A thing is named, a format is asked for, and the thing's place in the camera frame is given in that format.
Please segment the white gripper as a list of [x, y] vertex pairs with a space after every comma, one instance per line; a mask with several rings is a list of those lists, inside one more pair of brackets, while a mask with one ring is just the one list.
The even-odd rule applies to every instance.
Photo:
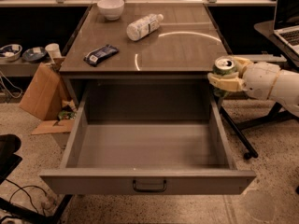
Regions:
[[266, 100], [280, 71], [276, 64], [253, 63], [250, 59], [234, 56], [236, 72], [229, 75], [208, 73], [207, 79], [223, 91], [244, 91], [250, 98]]

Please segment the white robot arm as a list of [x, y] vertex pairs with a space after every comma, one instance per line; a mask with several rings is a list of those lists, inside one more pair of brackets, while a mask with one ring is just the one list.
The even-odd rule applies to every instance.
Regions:
[[214, 94], [225, 97], [243, 91], [248, 97], [272, 100], [299, 117], [299, 74], [268, 62], [252, 62], [237, 56], [221, 56], [207, 74]]

